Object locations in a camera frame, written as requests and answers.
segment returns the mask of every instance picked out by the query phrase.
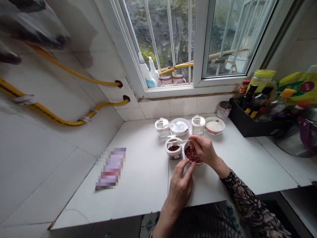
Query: hand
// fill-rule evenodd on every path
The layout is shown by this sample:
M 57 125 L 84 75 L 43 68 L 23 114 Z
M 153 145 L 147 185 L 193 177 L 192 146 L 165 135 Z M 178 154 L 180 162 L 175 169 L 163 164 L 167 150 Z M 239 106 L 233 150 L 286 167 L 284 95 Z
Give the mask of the hand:
M 188 137 L 190 140 L 189 145 L 191 148 L 195 148 L 199 158 L 208 164 L 217 174 L 223 179 L 230 173 L 230 168 L 220 158 L 212 145 L 212 142 L 208 138 L 204 138 L 198 135 L 192 135 Z
M 152 232 L 153 238 L 170 236 L 179 214 L 186 206 L 191 196 L 193 188 L 192 173 L 196 164 L 192 163 L 186 174 L 183 175 L 184 168 L 188 162 L 189 160 L 182 160 L 175 167 L 175 171 L 169 185 L 168 196 L 162 207 L 158 223 Z

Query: kitchen counter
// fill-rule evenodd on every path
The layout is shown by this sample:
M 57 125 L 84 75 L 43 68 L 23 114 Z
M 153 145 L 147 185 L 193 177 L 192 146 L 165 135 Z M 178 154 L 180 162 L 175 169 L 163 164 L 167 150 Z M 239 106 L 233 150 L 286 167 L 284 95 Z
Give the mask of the kitchen counter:
M 205 118 L 215 114 L 201 115 Z M 193 115 L 183 116 L 191 124 Z M 125 122 L 108 145 L 126 148 L 118 185 L 95 190 L 102 163 L 96 163 L 64 208 L 53 229 L 83 225 L 160 211 L 176 164 L 165 151 L 165 139 L 155 130 L 156 119 Z M 211 138 L 217 154 L 252 189 L 263 194 L 306 186 L 317 180 L 317 160 L 293 157 L 268 137 L 244 138 L 231 120 L 223 120 L 222 134 Z M 193 172 L 193 193 L 187 206 L 228 199 L 217 174 L 206 164 Z

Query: spoon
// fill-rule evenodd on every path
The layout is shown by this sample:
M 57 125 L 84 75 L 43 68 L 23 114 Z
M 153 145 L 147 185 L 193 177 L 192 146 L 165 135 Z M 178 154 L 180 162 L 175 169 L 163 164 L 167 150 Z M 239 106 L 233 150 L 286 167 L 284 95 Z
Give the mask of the spoon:
M 179 140 L 176 140 L 176 141 L 171 141 L 171 142 L 169 142 L 168 144 L 177 144 L 177 145 L 179 145 L 179 144 L 181 144 L 181 143 L 184 143 L 184 142 L 187 142 L 187 141 L 190 141 L 190 140 L 181 140 L 181 139 L 179 139 Z

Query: woman's right hand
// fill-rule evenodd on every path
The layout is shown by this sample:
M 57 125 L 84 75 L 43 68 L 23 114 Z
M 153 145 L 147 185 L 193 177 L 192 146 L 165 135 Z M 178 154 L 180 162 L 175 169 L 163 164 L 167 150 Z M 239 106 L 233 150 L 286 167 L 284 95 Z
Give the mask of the woman's right hand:
M 221 179 L 229 175 L 230 168 L 216 154 L 210 139 L 198 135 L 192 135 L 188 139 L 190 140 L 189 145 L 191 148 L 195 147 L 199 158 L 208 164 Z

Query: lace sleeve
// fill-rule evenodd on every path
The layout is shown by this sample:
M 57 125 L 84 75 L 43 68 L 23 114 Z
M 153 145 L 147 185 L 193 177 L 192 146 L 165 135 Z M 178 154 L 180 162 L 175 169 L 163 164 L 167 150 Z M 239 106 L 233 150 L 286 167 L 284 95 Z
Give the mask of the lace sleeve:
M 232 171 L 221 179 L 227 187 L 238 212 L 246 220 L 254 237 L 292 237 L 275 214 L 270 213 L 260 199 Z

